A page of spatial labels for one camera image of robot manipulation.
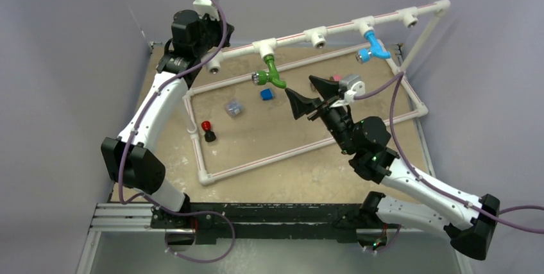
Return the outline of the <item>green water faucet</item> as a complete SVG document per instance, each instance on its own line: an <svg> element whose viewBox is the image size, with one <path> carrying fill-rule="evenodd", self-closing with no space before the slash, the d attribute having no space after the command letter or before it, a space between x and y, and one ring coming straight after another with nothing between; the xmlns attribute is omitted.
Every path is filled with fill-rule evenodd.
<svg viewBox="0 0 544 274"><path fill-rule="evenodd" d="M274 55L266 55L263 58L264 63L267 65L267 71L259 70L255 71L251 75L251 80L254 85L265 85L267 83L272 84L280 89L286 89L287 83L283 81L278 73L278 69L275 64Z"/></svg>

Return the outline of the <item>white PVC pipe frame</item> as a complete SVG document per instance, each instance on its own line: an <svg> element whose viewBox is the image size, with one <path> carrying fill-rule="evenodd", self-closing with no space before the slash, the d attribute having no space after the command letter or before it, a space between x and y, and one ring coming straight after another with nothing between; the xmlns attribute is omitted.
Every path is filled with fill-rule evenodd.
<svg viewBox="0 0 544 274"><path fill-rule="evenodd" d="M391 58L383 59L390 66L393 73L399 73L401 71L405 71L408 68L408 66L411 64L412 60L414 59L414 57L417 55L418 51L421 49L423 44L428 39L433 29L436 27L436 24L438 23L440 18L444 16L444 14L450 8L450 6L451 6L451 2L449 0L439 0L439 1L435 1L433 3L426 4L423 6L413 6L409 8L403 8L395 12L385 13L378 16L370 15L367 17L361 17L358 19L354 19L350 22L336 24L333 26L319 26L316 28L305 30L302 33L297 33L294 35L281 37L279 39L270 38L270 39L255 41L245 46L235 47L232 49L228 49L226 51L219 52L216 56L212 57L211 61L206 65L206 68L208 69L210 73L216 74L221 67L221 62L224 62L225 60L234 59L240 56L245 56L250 54L258 54L260 55L261 58L264 58L266 55L273 55L275 50L280 47L290 46L293 44L298 44L303 42L309 42L316 49L321 49L325 46L326 38L330 35L336 35L336 34L345 33L348 31L357 31L363 37L363 35L369 30L373 30L375 32L374 27L376 25L385 24L389 22L396 22L396 21L402 22L404 26L406 26L407 28L412 28L417 24L418 16L424 15L427 13L433 13L434 15L433 18L431 18L430 22L427 24L427 26L421 33L420 37L417 39L413 50L408 54L407 58L405 59L405 62L402 65L400 66L395 65ZM337 51L325 53L319 56L305 58L303 60L298 60L296 62L280 65L276 68L278 69L278 73L281 73L282 71L288 71L290 69L295 69L304 65L315 64L324 60L329 60L339 56L347 55L349 53L357 54L357 52L360 49L368 49L369 47L370 47L370 44L365 39L365 43L357 45L357 46L351 46L351 47L347 47ZM247 73L244 75L236 76L234 78L229 78L227 80L218 81L208 85L196 87L195 89L190 90L183 97L183 102L185 104L185 111L187 112L187 115L189 117L189 120L187 120L186 122L187 131L191 136L191 141L192 141L194 154L195 154L196 162L197 162L197 176L201 185L210 185L214 183L215 181L222 180L224 178L228 178L231 176L235 176L240 173L250 171L252 169L256 169L258 167L270 165L272 163L285 160L287 158L291 158L296 155L301 155L303 153L307 153L312 150L324 148L325 146L329 146L333 143L333 139L329 137L327 139L322 139L320 141L312 142L304 146L300 146L300 147L293 148L281 153L274 154L272 156L255 160L253 162L245 163L240 166L226 169L224 171L219 171L217 173L208 172L205 167L205 161L202 154L200 137L198 136L196 132L196 121L195 121L194 112L192 109L191 99L193 96L197 94L201 94L201 93L212 91L212 90L217 90L217 89L231 86L231 85L236 85L238 83L249 81L249 80L251 80L251 74Z"/></svg>

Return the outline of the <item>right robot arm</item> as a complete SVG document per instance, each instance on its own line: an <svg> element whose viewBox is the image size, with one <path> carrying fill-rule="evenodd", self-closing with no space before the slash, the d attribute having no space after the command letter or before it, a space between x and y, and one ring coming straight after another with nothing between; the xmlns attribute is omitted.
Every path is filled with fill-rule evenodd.
<svg viewBox="0 0 544 274"><path fill-rule="evenodd" d="M349 74L332 81L310 75L309 80L318 98L285 89L293 117L320 119L341 153L351 156L348 163L359 177L417 200L402 205L385 194L371 192L360 210L361 221L368 227L383 222L436 233L448 238L459 253L485 260L497 227L491 217L498 213L498 198L466 193L414 167L400 149L389 148L393 125L385 124L380 117L354 121L350 103L366 94L360 76Z"/></svg>

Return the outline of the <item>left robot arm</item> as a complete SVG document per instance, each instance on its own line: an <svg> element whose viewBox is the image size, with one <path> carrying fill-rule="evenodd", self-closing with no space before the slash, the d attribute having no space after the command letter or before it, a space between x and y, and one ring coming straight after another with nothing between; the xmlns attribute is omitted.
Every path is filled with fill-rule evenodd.
<svg viewBox="0 0 544 274"><path fill-rule="evenodd" d="M190 200L167 180L166 167L154 151L174 107L209 61L208 52L230 46L234 29L223 18L215 20L207 13L175 13L172 37L164 45L148 94L127 126L101 143L106 170L118 192L127 187L153 200L165 208L166 220L175 228L191 222Z"/></svg>

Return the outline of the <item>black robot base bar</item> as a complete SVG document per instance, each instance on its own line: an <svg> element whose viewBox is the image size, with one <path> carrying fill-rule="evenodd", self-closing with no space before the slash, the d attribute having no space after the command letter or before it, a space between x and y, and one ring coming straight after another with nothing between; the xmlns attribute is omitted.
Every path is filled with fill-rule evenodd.
<svg viewBox="0 0 544 274"><path fill-rule="evenodd" d="M335 240L382 246L396 224L381 221L359 203L206 203L194 202L174 215L152 208L152 229L186 231L196 244L219 239Z"/></svg>

